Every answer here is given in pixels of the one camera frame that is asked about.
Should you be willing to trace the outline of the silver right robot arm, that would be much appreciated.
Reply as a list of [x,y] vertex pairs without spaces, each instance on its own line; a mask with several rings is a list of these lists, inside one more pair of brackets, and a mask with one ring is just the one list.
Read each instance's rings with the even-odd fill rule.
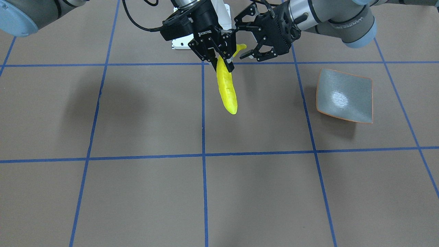
[[[160,27],[147,28],[134,21],[126,1],[122,1],[130,22],[139,29],[159,32],[166,41],[193,35],[188,45],[200,60],[217,68],[222,59],[225,68],[232,72],[237,51],[235,30],[220,24],[212,1],[173,0],[171,3],[177,10]],[[16,37],[27,37],[85,4],[85,0],[2,0],[1,30]]]

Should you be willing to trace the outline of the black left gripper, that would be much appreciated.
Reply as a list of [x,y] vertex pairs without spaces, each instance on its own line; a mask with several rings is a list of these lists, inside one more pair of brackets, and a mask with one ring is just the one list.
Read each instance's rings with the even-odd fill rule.
[[[262,62],[276,58],[289,53],[292,43],[300,38],[301,31],[291,18],[288,6],[277,6],[271,10],[274,12],[274,17],[270,11],[261,14],[257,6],[247,6],[234,17],[234,33],[248,31],[258,34],[257,46],[240,55],[240,59],[255,58],[258,62]],[[246,16],[252,16],[254,20],[243,21]],[[272,49],[261,52],[263,45]]]

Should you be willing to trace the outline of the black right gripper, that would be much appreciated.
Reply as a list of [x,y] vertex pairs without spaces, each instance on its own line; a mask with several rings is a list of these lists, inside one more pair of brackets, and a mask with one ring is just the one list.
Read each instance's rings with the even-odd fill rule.
[[218,15],[210,0],[172,0],[177,8],[166,20],[171,23],[189,19],[193,26],[193,39],[188,43],[190,49],[202,61],[215,64],[215,52],[223,59],[226,69],[232,72],[233,56],[237,50],[236,32],[225,32],[218,23]]

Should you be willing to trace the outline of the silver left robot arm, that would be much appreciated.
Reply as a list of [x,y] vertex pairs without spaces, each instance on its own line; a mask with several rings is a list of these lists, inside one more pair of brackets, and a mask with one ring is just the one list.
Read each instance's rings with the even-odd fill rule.
[[369,44],[377,33],[371,7],[383,4],[438,8],[437,0],[253,0],[235,17],[238,31],[251,32],[257,46],[240,56],[259,62],[288,53],[302,32],[339,38],[347,47]]

